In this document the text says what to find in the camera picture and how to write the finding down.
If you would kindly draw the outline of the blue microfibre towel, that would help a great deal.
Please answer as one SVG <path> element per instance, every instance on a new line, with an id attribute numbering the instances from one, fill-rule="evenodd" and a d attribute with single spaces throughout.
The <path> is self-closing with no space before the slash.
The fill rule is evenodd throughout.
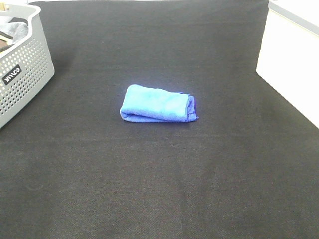
<path id="1" fill-rule="evenodd" d="M 120 108 L 129 122 L 192 122 L 198 119 L 195 97 L 180 92 L 130 85 Z"/>

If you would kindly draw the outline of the grey folded cloth in basket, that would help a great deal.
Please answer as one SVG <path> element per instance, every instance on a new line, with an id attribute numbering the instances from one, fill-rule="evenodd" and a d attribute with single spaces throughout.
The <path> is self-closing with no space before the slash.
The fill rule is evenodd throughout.
<path id="1" fill-rule="evenodd" d="M 12 36 L 12 44 L 15 44 L 27 36 L 28 25 L 24 22 L 3 23 L 0 25 L 0 31 Z"/>

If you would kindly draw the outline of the brown cloth in basket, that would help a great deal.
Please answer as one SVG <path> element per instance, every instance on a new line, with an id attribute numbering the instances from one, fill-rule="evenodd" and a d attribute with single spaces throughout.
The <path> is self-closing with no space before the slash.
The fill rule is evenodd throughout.
<path id="1" fill-rule="evenodd" d="M 9 49 L 10 47 L 12 47 L 12 45 L 8 44 L 6 41 L 4 40 L 0 40 L 0 52 L 4 52 L 5 50 Z"/>

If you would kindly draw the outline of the grey perforated plastic basket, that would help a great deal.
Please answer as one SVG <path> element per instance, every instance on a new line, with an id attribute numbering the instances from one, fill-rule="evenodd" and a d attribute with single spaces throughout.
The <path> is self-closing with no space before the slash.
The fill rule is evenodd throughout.
<path id="1" fill-rule="evenodd" d="M 54 66 L 40 19 L 40 7 L 9 4 L 1 16 L 27 21 L 28 34 L 0 54 L 0 124 L 19 113 L 54 75 Z"/>

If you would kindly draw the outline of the white plastic storage crate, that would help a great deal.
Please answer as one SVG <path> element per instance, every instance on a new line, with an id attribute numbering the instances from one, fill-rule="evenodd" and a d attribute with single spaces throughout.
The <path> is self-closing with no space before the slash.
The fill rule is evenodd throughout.
<path id="1" fill-rule="evenodd" d="M 319 125 L 319 2 L 268 3 L 257 74 Z"/>

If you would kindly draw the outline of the yellow and black cloth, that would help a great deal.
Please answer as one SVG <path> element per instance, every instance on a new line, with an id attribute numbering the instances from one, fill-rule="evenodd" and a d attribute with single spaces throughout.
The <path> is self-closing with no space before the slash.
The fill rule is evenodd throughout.
<path id="1" fill-rule="evenodd" d="M 12 44 L 13 37 L 4 32 L 0 32 L 0 40 L 6 42 L 7 45 L 10 45 Z"/>

